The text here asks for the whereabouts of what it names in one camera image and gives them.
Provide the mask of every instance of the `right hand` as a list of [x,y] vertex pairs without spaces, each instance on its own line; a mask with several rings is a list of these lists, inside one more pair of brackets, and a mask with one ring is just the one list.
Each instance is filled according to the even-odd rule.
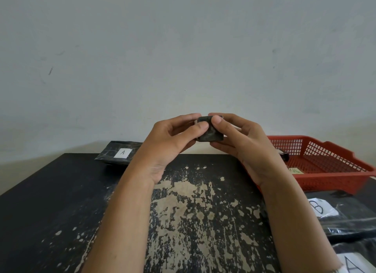
[[239,159],[257,185],[280,177],[282,173],[292,176],[259,124],[235,114],[208,115],[213,116],[213,126],[227,136],[223,141],[210,142],[210,145]]

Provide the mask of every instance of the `paper label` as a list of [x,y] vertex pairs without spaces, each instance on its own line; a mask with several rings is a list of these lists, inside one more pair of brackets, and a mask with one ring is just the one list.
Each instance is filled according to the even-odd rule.
[[299,168],[289,168],[290,172],[293,174],[304,174]]
[[376,273],[376,268],[358,252],[337,254],[349,273]]
[[339,215],[338,211],[331,206],[326,200],[322,199],[308,199],[309,203],[312,206],[313,211],[317,217],[330,217]]
[[132,152],[132,149],[120,148],[118,153],[115,154],[114,158],[127,158],[131,152]]

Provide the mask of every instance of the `dark green object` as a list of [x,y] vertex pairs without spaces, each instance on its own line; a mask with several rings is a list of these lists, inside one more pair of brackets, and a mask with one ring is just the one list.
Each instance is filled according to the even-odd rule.
[[219,131],[216,130],[216,128],[213,126],[211,123],[211,118],[213,116],[206,116],[206,117],[199,117],[196,122],[201,122],[201,121],[207,121],[209,123],[209,128],[208,130],[202,135],[196,138],[196,141],[199,142],[205,142],[205,141],[222,141],[223,140],[223,133],[220,133]]

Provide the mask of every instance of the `black table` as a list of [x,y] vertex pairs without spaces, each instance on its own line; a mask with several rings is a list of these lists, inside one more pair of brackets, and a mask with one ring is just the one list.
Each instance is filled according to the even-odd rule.
[[[64,154],[0,196],[0,272],[80,272],[124,167]],[[358,198],[376,210],[370,179]],[[145,272],[278,272],[261,195],[228,155],[179,155],[152,196]]]

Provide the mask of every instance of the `white wall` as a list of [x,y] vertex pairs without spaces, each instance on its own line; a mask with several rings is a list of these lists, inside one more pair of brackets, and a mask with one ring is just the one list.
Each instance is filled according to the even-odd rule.
[[0,192],[62,152],[143,141],[190,112],[376,164],[374,3],[0,0]]

